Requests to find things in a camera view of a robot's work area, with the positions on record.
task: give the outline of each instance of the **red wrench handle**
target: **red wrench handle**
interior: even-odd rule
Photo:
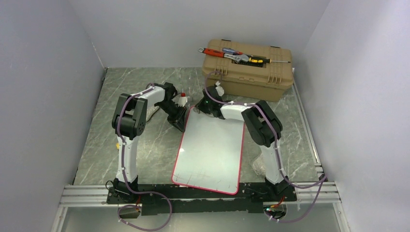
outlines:
[[[223,58],[223,54],[224,54],[221,51],[214,50],[214,49],[209,49],[209,48],[205,48],[202,53],[205,53],[205,54],[213,56],[213,57],[222,57],[222,58]]]

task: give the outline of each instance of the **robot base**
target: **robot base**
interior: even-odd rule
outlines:
[[[130,188],[134,191],[138,191],[138,177],[132,182],[128,182]],[[115,196],[121,199],[124,203],[134,203],[138,199],[138,195],[130,192],[124,182],[115,178],[113,186],[109,189],[108,197]]]
[[[261,213],[264,202],[279,202],[285,196],[285,202],[295,202],[296,192],[291,186],[282,187],[282,182],[276,185],[267,185],[263,182],[239,183],[239,191],[235,195],[227,195],[197,188],[187,188],[174,184],[143,184],[138,185],[139,191],[160,192],[171,199],[173,213],[200,213],[247,211]],[[279,195],[275,192],[282,189]],[[107,204],[129,204],[124,201],[114,187],[109,189]],[[169,206],[165,199],[153,194],[141,195],[141,213],[145,215],[166,214]]]

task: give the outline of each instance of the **small white object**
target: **small white object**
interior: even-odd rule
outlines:
[[[223,90],[222,86],[217,86],[215,89],[218,92],[218,95],[222,97],[223,94],[225,94],[225,90]]]
[[[180,97],[178,99],[178,105],[179,106],[185,106],[185,104],[188,102],[188,97]]]

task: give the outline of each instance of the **white wall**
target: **white wall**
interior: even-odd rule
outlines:
[[[0,71],[0,231],[50,231],[103,67],[66,0],[2,0]]]
[[[214,38],[301,54],[329,0],[70,0],[105,67],[198,67]]]
[[[410,228],[409,60],[408,1],[332,0],[296,67],[354,232]]]

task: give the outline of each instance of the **screwdriver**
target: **screwdriver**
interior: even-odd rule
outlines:
[[[233,50],[232,48],[224,47],[222,48],[222,52],[232,54],[232,55],[241,55],[243,54],[240,51]],[[280,60],[271,60],[271,59],[264,59],[262,57],[254,57],[247,55],[249,57],[249,62],[251,63],[272,63],[272,62],[279,62],[279,63],[290,63],[290,61],[280,61]]]
[[[278,62],[278,63],[290,63],[290,61],[282,61],[282,60],[271,60],[271,59],[265,59],[262,57],[254,57],[254,56],[249,56],[249,62],[251,63],[272,63],[272,62]]]

